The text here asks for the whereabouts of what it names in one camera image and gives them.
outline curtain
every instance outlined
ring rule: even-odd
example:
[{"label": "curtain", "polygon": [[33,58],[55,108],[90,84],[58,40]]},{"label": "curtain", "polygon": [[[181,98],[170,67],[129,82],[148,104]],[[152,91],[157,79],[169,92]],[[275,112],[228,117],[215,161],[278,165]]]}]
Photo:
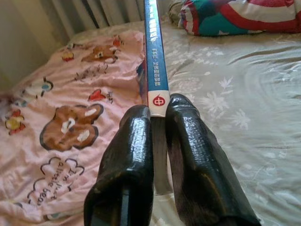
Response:
[{"label": "curtain", "polygon": [[[143,0],[41,0],[54,27],[69,39],[84,30],[140,21]],[[157,0],[159,13],[167,13],[170,0]]]}]

